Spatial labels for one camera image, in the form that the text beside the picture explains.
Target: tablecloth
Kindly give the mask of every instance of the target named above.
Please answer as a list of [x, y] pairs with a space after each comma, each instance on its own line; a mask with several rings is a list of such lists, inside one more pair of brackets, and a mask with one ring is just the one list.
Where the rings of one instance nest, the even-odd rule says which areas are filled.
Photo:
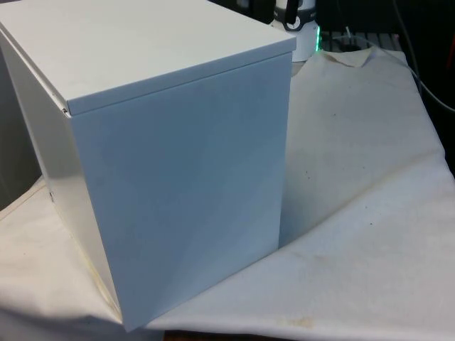
[[291, 82], [279, 251], [127, 335], [41, 181], [0, 212], [0, 336], [455, 339], [444, 149], [405, 67], [379, 51], [360, 67], [339, 58], [315, 54]]

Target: white cabinet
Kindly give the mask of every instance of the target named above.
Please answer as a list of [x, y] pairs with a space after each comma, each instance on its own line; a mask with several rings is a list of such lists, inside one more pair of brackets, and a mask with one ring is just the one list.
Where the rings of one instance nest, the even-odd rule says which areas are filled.
[[15, 1], [0, 30], [51, 197], [128, 330], [277, 248], [291, 36], [204, 0]]

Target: black cable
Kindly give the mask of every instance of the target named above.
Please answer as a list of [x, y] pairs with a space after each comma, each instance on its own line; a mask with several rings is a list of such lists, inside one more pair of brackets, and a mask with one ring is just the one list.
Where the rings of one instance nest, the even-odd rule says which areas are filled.
[[343, 11], [341, 10], [340, 0], [336, 0], [336, 6], [338, 7], [338, 12], [340, 14], [341, 25], [343, 25], [343, 29], [346, 29], [346, 27], [348, 27], [348, 26], [346, 25], [346, 20], [344, 20], [344, 15], [343, 15]]
[[417, 66], [417, 59], [415, 57], [414, 48], [412, 47], [410, 36], [407, 33], [405, 22], [403, 21], [401, 14], [400, 14], [400, 10], [398, 9], [397, 0], [392, 0], [392, 4], [393, 4], [393, 9], [395, 10], [395, 14], [397, 16], [398, 22], [401, 26], [401, 31], [403, 32], [403, 35], [405, 36], [406, 44], [407, 44], [407, 47], [409, 48], [409, 53], [411, 54], [412, 66], [414, 66], [414, 71], [417, 75], [417, 79], [416, 79], [417, 87], [419, 89], [420, 96], [422, 96], [422, 83], [420, 82], [419, 67]]

